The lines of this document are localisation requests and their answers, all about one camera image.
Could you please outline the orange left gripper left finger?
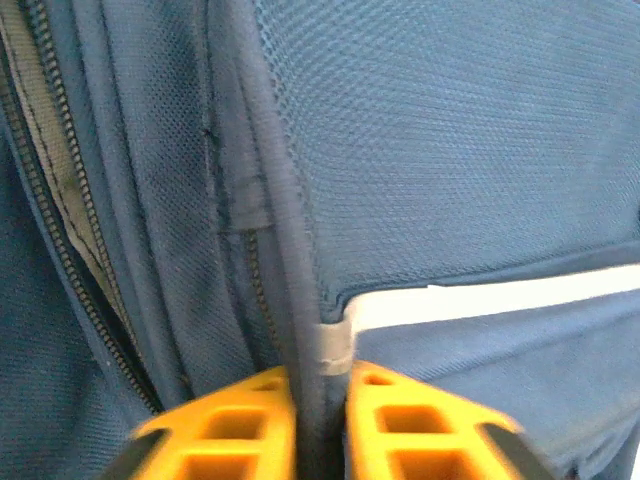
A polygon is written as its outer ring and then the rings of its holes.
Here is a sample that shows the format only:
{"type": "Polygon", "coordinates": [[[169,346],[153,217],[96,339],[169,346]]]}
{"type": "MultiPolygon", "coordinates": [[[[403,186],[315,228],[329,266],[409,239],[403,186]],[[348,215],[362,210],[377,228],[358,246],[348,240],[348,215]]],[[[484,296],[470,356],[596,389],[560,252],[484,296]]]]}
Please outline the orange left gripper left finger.
{"type": "Polygon", "coordinates": [[[276,367],[153,417],[99,477],[293,479],[295,431],[287,374],[276,367]]]}

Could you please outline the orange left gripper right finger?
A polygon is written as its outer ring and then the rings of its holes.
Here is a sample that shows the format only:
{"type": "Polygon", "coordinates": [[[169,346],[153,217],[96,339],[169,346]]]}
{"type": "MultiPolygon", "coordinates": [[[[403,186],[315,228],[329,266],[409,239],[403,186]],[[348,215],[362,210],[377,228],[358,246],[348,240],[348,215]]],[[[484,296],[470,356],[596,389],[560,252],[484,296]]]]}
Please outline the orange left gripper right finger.
{"type": "Polygon", "coordinates": [[[502,412],[358,362],[346,401],[354,479],[551,479],[502,412]]]}

